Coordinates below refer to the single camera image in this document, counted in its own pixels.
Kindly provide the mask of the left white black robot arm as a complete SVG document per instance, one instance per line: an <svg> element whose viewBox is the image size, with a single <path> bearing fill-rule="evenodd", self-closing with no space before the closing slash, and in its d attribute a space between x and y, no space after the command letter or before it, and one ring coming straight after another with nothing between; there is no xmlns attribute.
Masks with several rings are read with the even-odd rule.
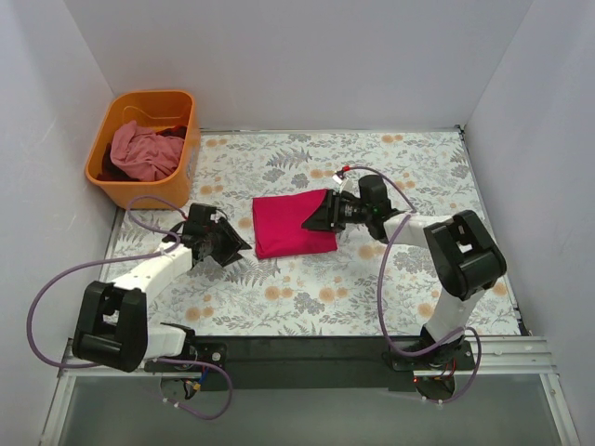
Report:
<svg viewBox="0 0 595 446"><path fill-rule="evenodd" d="M133 372L142 363L165 358L180 372L197 362L195 331L183 325L149 324L150 303L179 276L210 258L227 267L251 246L215 206L193 203L152 256L110 282L94 281L84 291L75 326L75 358Z"/></svg>

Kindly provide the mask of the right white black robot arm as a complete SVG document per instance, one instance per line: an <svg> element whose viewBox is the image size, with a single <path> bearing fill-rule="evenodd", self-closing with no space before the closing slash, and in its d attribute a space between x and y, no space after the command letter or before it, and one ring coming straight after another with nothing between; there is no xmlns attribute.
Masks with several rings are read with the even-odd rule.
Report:
<svg viewBox="0 0 595 446"><path fill-rule="evenodd" d="M358 194L343 189L324 192L319 207L306 218L304 230L341 232L349 224L366 226L370 236L388 249L393 245L424 248L430 253L442 290L430 319L422 326L417 349L401 348L391 338L384 318L383 284L388 261L377 275L377 316L390 351L398 357L421 359L442 369L455 356L469 331L468 320L479 300L507 272L505 257L477 214L425 216L415 207L392 206L388 189L396 184L367 168L358 180Z"/></svg>

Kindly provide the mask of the magenta t shirt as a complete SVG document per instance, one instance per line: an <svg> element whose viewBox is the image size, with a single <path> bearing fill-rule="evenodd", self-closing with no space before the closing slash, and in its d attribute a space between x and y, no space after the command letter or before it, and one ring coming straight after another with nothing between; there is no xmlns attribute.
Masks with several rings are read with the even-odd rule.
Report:
<svg viewBox="0 0 595 446"><path fill-rule="evenodd" d="M258 259L317 255L337 250L333 232L305 230L301 225L323 203L325 190L257 197L252 201L255 252Z"/></svg>

